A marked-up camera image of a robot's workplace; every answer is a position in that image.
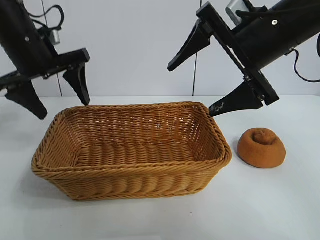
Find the white-scuffed black right gripper finger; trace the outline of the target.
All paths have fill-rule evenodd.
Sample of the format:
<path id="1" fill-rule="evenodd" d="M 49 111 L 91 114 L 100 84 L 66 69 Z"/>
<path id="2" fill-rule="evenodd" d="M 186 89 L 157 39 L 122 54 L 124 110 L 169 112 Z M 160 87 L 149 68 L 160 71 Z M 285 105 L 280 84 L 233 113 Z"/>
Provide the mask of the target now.
<path id="1" fill-rule="evenodd" d="M 209 108 L 209 115 L 216 117 L 226 113 L 242 110 L 258 110 L 263 107 L 263 103 L 255 95 L 252 87 L 243 82 L 230 94 L 212 104 Z"/>

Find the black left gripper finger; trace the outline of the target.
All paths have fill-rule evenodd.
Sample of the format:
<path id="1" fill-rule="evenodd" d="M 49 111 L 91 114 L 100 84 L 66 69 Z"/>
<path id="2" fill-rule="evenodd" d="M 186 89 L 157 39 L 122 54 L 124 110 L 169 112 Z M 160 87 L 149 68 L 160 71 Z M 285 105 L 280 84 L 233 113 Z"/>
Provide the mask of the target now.
<path id="1" fill-rule="evenodd" d="M 24 107 L 40 120 L 44 120 L 48 114 L 31 81 L 20 82 L 9 86 L 5 97 Z"/>
<path id="2" fill-rule="evenodd" d="M 81 63 L 63 74 L 63 78 L 69 83 L 74 92 L 77 94 L 81 103 L 88 106 L 91 99 L 88 92 L 86 81 L 86 64 Z"/>

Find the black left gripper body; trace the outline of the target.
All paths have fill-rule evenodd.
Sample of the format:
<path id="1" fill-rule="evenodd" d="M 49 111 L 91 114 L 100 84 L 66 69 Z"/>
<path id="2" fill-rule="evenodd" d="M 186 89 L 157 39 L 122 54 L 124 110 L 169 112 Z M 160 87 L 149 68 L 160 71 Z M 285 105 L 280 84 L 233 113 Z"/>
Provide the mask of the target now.
<path id="1" fill-rule="evenodd" d="M 86 48 L 58 54 L 51 36 L 61 30 L 42 26 L 37 29 L 25 8 L 2 8 L 0 10 L 0 45 L 8 55 L 16 71 L 0 78 L 0 88 L 31 82 L 42 77 L 70 70 L 88 63 L 90 55 Z"/>

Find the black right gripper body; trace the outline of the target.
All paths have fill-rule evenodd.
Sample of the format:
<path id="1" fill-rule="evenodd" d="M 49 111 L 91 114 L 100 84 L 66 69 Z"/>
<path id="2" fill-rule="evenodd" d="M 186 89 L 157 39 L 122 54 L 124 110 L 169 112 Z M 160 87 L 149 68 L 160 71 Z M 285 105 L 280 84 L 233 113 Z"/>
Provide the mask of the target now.
<path id="1" fill-rule="evenodd" d="M 261 70 L 289 51 L 288 41 L 280 36 L 284 25 L 278 17 L 265 15 L 269 12 L 266 6 L 254 7 L 249 1 L 232 1 L 225 11 L 236 25 L 234 29 L 228 27 L 209 2 L 196 14 L 243 73 L 243 82 L 252 87 L 262 104 L 278 101 L 278 94 Z"/>

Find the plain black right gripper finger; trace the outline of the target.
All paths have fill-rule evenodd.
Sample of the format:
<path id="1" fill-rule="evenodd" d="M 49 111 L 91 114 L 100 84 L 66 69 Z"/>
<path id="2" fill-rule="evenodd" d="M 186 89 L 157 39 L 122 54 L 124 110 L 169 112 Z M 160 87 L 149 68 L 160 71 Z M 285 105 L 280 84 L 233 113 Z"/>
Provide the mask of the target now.
<path id="1" fill-rule="evenodd" d="M 205 22 L 196 21 L 186 42 L 183 44 L 176 56 L 168 63 L 167 70 L 174 71 L 187 59 L 210 45 L 211 30 L 204 27 Z"/>

